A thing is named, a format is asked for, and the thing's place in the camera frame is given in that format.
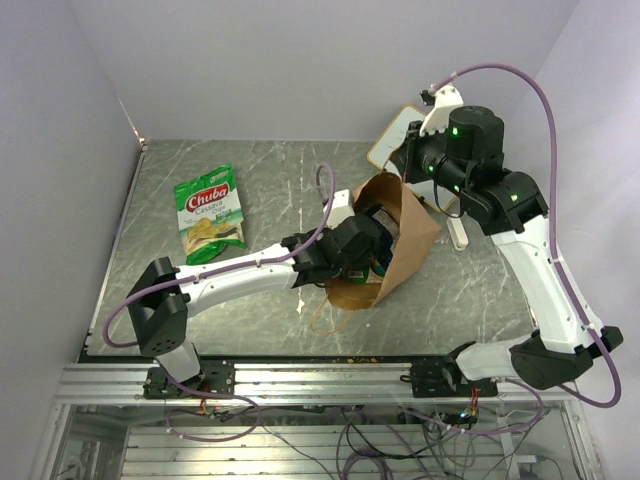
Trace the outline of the brown paper bag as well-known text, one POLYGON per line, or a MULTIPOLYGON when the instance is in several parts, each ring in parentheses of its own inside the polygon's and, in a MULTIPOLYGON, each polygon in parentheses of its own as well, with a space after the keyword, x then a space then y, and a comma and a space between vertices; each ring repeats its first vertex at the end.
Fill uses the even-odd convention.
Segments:
MULTIPOLYGON (((333 200, 334 194, 323 187, 318 190, 324 204, 333 200)), ((311 330, 318 335, 342 331, 356 311, 380 303, 420 270, 441 230, 411 189, 392 173, 380 172, 351 192, 354 213, 370 216, 386 229, 387 247, 383 258, 369 270, 331 280, 324 287, 325 299, 310 322, 311 330), (317 324, 327 304, 346 312, 341 324, 329 330, 317 324)))

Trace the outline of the green Chuba chips bag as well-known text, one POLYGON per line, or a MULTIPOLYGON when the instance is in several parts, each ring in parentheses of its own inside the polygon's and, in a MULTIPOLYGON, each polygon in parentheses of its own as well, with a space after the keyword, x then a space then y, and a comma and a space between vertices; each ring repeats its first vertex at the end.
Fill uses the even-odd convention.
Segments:
POLYGON ((228 246, 246 247, 244 214, 231 164, 180 183, 173 191, 187 265, 206 264, 228 246))

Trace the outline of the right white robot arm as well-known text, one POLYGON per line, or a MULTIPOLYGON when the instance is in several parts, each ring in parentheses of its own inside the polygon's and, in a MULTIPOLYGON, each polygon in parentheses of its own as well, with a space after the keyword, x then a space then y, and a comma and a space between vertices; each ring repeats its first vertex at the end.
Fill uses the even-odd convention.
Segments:
POLYGON ((442 387, 459 396, 491 377, 517 378, 539 390, 576 380, 623 336, 587 310, 549 237, 549 208, 536 181, 504 167, 502 119, 485 107, 460 106, 435 133, 421 133, 421 126, 408 124, 391 163, 403 181, 430 181, 458 198, 461 213, 511 266, 537 322, 519 339, 459 347, 440 373, 442 387))

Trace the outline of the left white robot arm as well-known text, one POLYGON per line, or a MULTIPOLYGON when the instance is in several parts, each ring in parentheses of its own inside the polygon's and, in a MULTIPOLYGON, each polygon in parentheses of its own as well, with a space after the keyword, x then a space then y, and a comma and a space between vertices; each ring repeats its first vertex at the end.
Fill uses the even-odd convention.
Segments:
POLYGON ((323 286, 390 262, 393 243, 376 219, 355 214, 334 228, 290 235, 257 253, 211 265, 151 262, 129 293, 128 313, 140 352, 158 361, 182 397, 203 387, 187 322, 205 310, 248 295, 305 285, 323 286))

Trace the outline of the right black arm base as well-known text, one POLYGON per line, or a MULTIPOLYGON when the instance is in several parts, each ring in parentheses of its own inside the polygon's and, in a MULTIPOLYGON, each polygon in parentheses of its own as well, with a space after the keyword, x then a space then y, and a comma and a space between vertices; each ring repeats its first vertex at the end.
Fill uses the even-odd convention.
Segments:
POLYGON ((496 397, 499 391, 495 381, 469 380, 456 363, 458 356, 474 344, 475 341, 464 343, 446 355, 419 357, 399 380, 411 386, 414 398, 471 398, 473 394, 496 397))

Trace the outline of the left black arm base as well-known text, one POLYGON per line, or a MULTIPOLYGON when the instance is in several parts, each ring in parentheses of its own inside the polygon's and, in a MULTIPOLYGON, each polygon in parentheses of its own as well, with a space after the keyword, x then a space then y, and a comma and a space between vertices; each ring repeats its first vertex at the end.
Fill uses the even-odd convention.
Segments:
MULTIPOLYGON (((235 368, 226 361, 205 361, 201 372, 181 384, 200 392, 232 394, 235 386, 235 368)), ((150 368, 143 384, 143 398, 147 400, 166 400, 189 398, 192 394, 178 388, 169 380, 164 368, 150 368)))

